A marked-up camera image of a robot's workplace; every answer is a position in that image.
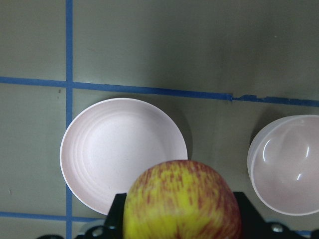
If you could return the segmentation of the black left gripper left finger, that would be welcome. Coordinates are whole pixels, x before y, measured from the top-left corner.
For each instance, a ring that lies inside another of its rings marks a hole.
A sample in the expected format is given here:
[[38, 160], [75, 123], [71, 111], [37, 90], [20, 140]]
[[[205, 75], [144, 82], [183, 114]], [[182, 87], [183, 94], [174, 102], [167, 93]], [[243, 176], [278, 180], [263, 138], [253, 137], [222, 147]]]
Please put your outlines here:
[[127, 194], [116, 194], [104, 222], [105, 239], [123, 238], [124, 206]]

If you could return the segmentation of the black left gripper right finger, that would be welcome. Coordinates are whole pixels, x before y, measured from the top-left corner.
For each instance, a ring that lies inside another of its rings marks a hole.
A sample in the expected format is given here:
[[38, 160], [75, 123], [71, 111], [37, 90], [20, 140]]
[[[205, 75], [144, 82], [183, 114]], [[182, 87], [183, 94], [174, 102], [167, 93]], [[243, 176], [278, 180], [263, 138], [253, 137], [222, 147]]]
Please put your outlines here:
[[241, 239], [262, 239], [265, 220], [243, 192], [233, 192], [241, 215]]

